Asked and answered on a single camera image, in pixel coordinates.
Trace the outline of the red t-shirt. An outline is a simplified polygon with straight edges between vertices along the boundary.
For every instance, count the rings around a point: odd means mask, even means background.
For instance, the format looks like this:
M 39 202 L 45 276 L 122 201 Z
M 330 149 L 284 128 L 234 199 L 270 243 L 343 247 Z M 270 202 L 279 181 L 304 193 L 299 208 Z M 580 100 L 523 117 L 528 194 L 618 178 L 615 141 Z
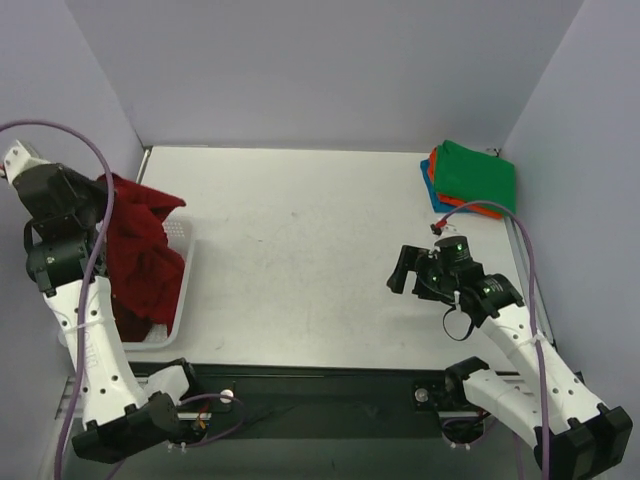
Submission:
M 185 269 L 163 223 L 186 202 L 117 175 L 106 238 L 112 308 L 125 342 L 145 340 L 154 326 L 171 331 Z

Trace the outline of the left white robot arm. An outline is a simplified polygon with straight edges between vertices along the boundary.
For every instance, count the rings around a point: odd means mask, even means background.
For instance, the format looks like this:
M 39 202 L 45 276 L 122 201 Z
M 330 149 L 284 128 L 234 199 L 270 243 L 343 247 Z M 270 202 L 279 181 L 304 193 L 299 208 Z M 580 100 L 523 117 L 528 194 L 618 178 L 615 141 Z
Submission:
M 91 180 L 47 161 L 5 170 L 31 216 L 24 228 L 27 273 L 58 322 L 76 372 L 56 456 L 72 449 L 82 459 L 116 464 L 182 442 L 179 411 L 200 404 L 201 385 L 183 359 L 140 385 L 116 327 L 105 271 L 112 179 Z

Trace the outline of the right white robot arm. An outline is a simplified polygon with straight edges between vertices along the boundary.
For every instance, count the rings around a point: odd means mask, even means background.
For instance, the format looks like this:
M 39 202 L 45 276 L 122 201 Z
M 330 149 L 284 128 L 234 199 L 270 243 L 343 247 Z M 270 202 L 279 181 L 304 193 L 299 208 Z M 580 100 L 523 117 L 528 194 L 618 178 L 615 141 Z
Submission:
M 441 302 L 470 320 L 506 356 L 528 387 L 509 385 L 478 357 L 448 367 L 443 395 L 455 408 L 477 407 L 529 445 L 548 479 L 593 479 L 623 459 L 633 421 L 609 407 L 574 373 L 541 331 L 507 277 L 487 274 L 461 235 L 430 249 L 404 245 L 387 286 L 403 292 L 415 273 L 413 294 Z

